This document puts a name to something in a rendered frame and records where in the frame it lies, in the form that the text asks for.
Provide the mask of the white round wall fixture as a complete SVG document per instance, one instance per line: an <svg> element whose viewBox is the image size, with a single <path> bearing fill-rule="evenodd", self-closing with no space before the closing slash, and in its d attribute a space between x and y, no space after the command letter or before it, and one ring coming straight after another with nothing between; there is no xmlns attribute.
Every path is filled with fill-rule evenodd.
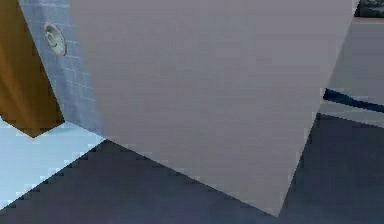
<svg viewBox="0 0 384 224"><path fill-rule="evenodd" d="M52 23L44 25L44 35L47 40L48 46L54 54L65 56L67 53L67 44L64 34L61 30Z"/></svg>

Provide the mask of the dark framed picture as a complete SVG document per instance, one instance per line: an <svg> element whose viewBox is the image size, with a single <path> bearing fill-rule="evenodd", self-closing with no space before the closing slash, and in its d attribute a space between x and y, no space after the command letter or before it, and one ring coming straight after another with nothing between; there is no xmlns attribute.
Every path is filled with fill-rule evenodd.
<svg viewBox="0 0 384 224"><path fill-rule="evenodd" d="M355 17L384 18L384 0L359 0Z"/></svg>

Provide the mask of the brown wooden door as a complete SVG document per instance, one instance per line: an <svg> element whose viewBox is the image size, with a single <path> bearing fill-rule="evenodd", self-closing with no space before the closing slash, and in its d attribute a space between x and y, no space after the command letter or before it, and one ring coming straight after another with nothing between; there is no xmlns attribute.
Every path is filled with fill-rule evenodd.
<svg viewBox="0 0 384 224"><path fill-rule="evenodd" d="M0 0L0 117L32 138L64 123L18 0Z"/></svg>

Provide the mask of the dark blue bar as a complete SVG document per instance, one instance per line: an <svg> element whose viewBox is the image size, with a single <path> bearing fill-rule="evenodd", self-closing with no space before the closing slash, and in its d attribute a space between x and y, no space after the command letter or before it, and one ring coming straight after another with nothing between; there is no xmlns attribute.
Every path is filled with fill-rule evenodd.
<svg viewBox="0 0 384 224"><path fill-rule="evenodd" d="M370 103L354 99L346 94L342 94L338 91L326 89L323 94L323 99L326 101L348 105L356 108L361 108L369 111L384 113L384 105Z"/></svg>

